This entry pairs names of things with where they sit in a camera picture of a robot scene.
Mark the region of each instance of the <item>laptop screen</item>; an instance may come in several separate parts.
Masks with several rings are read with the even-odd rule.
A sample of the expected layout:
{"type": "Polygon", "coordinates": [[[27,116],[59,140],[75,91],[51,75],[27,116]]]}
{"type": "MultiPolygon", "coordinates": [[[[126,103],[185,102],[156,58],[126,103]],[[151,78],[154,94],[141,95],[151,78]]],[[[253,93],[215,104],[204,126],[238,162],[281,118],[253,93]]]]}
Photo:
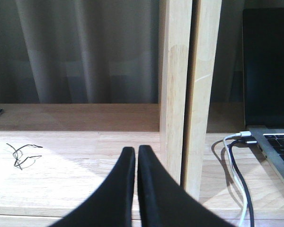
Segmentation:
{"type": "Polygon", "coordinates": [[[245,124],[284,127],[284,8],[243,11],[245,124]]]}

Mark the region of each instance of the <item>charging cable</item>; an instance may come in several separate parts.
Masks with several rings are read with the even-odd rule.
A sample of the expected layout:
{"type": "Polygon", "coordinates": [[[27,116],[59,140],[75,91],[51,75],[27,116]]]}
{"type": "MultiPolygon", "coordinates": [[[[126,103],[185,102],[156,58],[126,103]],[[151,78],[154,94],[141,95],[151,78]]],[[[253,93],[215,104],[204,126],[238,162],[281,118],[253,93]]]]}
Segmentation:
{"type": "Polygon", "coordinates": [[[235,163],[233,153],[232,153],[232,149],[231,149],[233,147],[233,145],[240,143],[240,142],[246,142],[246,141],[244,139],[235,140],[233,143],[231,143],[228,146],[228,144],[226,143],[226,140],[233,139],[235,137],[244,138],[244,137],[250,137],[250,136],[251,136],[251,133],[249,131],[241,131],[239,133],[229,135],[229,136],[226,136],[226,137],[223,138],[223,144],[224,144],[225,150],[227,152],[229,165],[231,167],[232,178],[234,180],[234,183],[236,184],[236,186],[240,190],[242,197],[243,197],[243,208],[242,208],[241,218],[240,218],[240,222],[239,222],[239,227],[242,226],[242,224],[243,224],[243,221],[244,221],[244,218],[245,218],[245,215],[246,215],[246,212],[247,212],[247,207],[249,208],[249,215],[250,215],[250,212],[252,212],[252,215],[250,215],[250,224],[251,224],[252,227],[254,226],[254,220],[251,220],[251,219],[253,219],[253,208],[252,208],[252,204],[251,204],[250,194],[249,194],[246,182],[245,182],[242,174],[240,173],[240,171],[239,171],[239,169],[238,169],[238,167],[235,163]]]}

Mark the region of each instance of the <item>wooden desk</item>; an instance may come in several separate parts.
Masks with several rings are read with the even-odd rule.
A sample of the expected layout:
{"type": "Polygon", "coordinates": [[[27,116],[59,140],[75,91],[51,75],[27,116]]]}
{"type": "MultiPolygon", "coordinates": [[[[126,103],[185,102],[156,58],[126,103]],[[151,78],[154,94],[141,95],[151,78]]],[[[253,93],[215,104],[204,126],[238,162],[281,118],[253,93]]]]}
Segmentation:
{"type": "MultiPolygon", "coordinates": [[[[82,203],[124,146],[149,144],[160,157],[158,105],[0,105],[0,227],[45,227],[82,203]],[[42,155],[27,169],[12,150],[42,155]]],[[[137,193],[133,219],[140,219],[137,193]]]]}
{"type": "MultiPolygon", "coordinates": [[[[0,116],[0,227],[45,227],[58,220],[97,188],[124,146],[138,150],[140,144],[150,144],[159,158],[162,155],[157,105],[0,107],[5,110],[0,116]],[[27,152],[43,156],[21,171],[13,167],[6,143],[41,145],[44,148],[27,152]]],[[[241,104],[211,105],[200,192],[204,206],[234,224],[240,217],[241,197],[229,184],[220,140],[244,129],[241,114],[241,104]]],[[[251,191],[257,227],[284,227],[281,180],[259,150],[234,148],[234,155],[251,191]]],[[[135,227],[140,226],[138,220],[135,192],[135,227]]]]}
{"type": "MultiPolygon", "coordinates": [[[[213,103],[209,111],[200,202],[238,224],[241,195],[232,183],[224,136],[244,130],[242,103],[213,103]]],[[[234,148],[237,165],[250,189],[257,227],[284,227],[284,184],[256,146],[234,148]]]]}

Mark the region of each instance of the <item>laptop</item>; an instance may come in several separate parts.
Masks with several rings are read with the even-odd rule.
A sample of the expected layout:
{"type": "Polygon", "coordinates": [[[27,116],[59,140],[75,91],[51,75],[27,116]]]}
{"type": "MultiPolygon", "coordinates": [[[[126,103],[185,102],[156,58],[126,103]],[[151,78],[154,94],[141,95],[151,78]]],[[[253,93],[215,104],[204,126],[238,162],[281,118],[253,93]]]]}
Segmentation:
{"type": "Polygon", "coordinates": [[[284,180],[284,8],[243,11],[245,125],[284,180]]]}

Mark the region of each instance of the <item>curtain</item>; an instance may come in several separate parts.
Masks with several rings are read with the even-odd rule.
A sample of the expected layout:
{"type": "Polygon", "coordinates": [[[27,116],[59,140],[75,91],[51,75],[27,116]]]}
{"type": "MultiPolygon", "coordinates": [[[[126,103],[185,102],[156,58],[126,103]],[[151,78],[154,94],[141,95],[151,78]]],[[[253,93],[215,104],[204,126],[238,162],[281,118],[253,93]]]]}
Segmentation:
{"type": "Polygon", "coordinates": [[[242,11],[284,7],[284,0],[223,0],[213,72],[212,102],[243,101],[242,11]]]}
{"type": "Polygon", "coordinates": [[[0,0],[0,103],[156,103],[159,1],[0,0]]]}

